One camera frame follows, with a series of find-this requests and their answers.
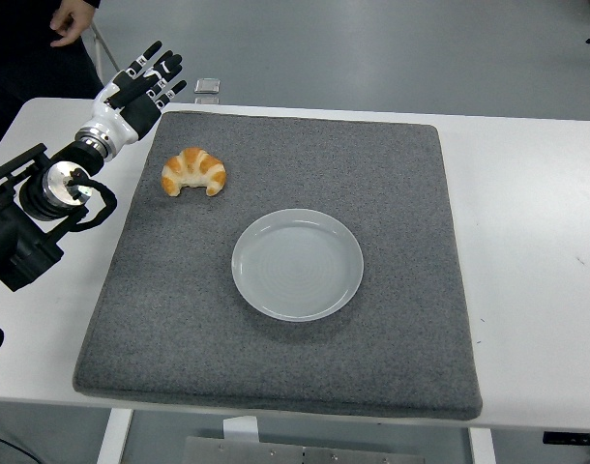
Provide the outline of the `person's hand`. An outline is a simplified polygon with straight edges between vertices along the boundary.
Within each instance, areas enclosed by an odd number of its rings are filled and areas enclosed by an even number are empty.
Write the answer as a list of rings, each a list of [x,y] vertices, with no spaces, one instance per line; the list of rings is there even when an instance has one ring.
[[[49,22],[50,29],[58,36],[50,46],[62,47],[79,39],[91,26],[100,4],[100,0],[62,0]]]

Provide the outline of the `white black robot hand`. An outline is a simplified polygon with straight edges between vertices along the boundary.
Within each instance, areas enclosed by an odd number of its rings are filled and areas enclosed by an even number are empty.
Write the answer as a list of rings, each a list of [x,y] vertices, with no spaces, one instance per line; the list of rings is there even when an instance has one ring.
[[[161,52],[157,41],[119,71],[93,101],[92,118],[75,136],[113,157],[141,140],[158,122],[165,107],[187,85],[179,77],[182,57]]]

